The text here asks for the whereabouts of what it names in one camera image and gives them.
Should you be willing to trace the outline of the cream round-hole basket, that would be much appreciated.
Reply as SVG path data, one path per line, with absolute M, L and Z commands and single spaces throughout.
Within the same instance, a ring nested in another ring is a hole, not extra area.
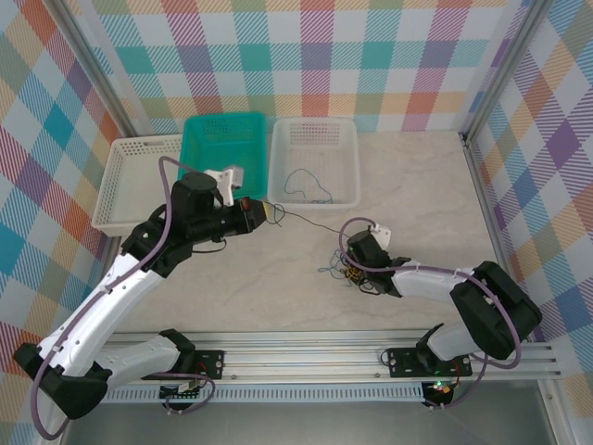
M 126 236 L 164 203 L 158 161 L 178 159 L 179 134 L 113 141 L 97 196 L 92 226 L 110 237 Z

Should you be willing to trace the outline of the teal plastic basket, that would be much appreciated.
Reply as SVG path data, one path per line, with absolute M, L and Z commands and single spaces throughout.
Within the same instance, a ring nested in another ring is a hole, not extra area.
M 242 186 L 235 197 L 262 199 L 268 185 L 265 116 L 235 112 L 194 116 L 183 127 L 180 162 L 198 171 L 240 167 Z

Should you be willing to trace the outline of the white slotted plastic basket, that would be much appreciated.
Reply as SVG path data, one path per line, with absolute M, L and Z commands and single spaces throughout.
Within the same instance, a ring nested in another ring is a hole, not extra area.
M 356 207 L 361 185 L 355 123 L 335 117 L 294 117 L 275 122 L 267 199 L 288 210 Z

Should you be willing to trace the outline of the grey metal panel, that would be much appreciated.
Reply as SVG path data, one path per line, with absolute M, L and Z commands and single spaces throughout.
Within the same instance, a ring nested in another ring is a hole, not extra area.
M 104 405 L 60 445 L 557 445 L 538 409 L 469 403 L 213 403 L 167 415 L 156 404 Z

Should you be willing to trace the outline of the aluminium mounting rail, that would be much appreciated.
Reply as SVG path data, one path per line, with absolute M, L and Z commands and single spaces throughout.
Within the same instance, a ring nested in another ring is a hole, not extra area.
M 389 380 L 379 354 L 412 347 L 425 329 L 358 331 L 190 332 L 198 350 L 225 352 L 222 383 L 358 383 Z M 155 333 L 116 333 L 104 350 L 149 340 Z M 488 366 L 484 381 L 560 379 L 561 367 L 549 343 L 523 343 L 519 365 Z

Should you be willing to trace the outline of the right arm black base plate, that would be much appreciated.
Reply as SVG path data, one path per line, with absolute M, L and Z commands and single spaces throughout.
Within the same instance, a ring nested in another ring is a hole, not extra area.
M 468 355 L 442 361 L 430 356 L 423 361 L 415 348 L 390 348 L 381 355 L 392 378 L 403 377 L 466 377 L 473 375 Z

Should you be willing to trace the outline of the right aluminium table rail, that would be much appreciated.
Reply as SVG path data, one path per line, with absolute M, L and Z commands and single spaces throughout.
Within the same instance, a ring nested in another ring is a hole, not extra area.
M 468 169 L 472 177 L 475 193 L 479 201 L 479 205 L 486 224 L 486 230 L 488 232 L 488 236 L 490 238 L 490 242 L 492 244 L 496 259 L 500 267 L 506 273 L 508 273 L 511 276 L 511 278 L 514 278 L 514 273 L 505 254 L 501 233 L 498 229 L 498 221 L 496 220 L 494 211 L 491 209 L 489 205 L 486 194 L 486 186 L 479 172 L 478 163 L 474 158 L 471 144 L 463 133 L 459 133 L 459 138 L 461 141 L 463 155 L 466 159 L 466 163 L 468 165 Z

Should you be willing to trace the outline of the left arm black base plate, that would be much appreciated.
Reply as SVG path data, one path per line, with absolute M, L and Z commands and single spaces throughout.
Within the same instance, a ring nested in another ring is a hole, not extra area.
M 191 374 L 206 375 L 212 380 L 222 379 L 225 362 L 223 350 L 196 350 L 194 352 L 189 372 Z

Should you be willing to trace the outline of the left aluminium frame post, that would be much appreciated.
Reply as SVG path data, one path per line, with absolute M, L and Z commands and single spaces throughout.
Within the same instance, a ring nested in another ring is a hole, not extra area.
M 66 0 L 45 0 L 45 4 L 51 10 L 57 26 L 63 31 L 82 69 L 105 103 L 107 110 L 112 115 L 114 122 L 116 122 L 123 136 L 137 136 L 137 132 L 132 125 L 132 120 L 129 118 L 115 90 L 112 88 L 107 75 L 101 68 L 95 52 L 86 42 L 74 15 L 67 6 Z

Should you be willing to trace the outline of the aluminium frame post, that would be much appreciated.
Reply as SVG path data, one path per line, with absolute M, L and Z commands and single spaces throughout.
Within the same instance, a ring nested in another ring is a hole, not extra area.
M 107 110 L 112 115 L 114 122 L 116 122 L 123 136 L 137 136 L 137 132 L 132 125 L 132 120 L 129 118 L 115 90 L 112 88 L 107 75 L 101 68 L 95 52 L 86 42 L 74 15 L 67 6 L 66 0 L 45 0 L 45 4 L 51 10 L 57 26 L 63 31 L 82 69 L 105 103 Z
M 485 125 L 554 1 L 508 1 L 456 119 L 462 141 L 474 139 Z

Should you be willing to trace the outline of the right aluminium frame post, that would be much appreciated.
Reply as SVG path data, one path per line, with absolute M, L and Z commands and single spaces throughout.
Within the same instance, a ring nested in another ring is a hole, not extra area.
M 554 1 L 508 1 L 456 119 L 462 141 L 474 139 L 485 125 Z

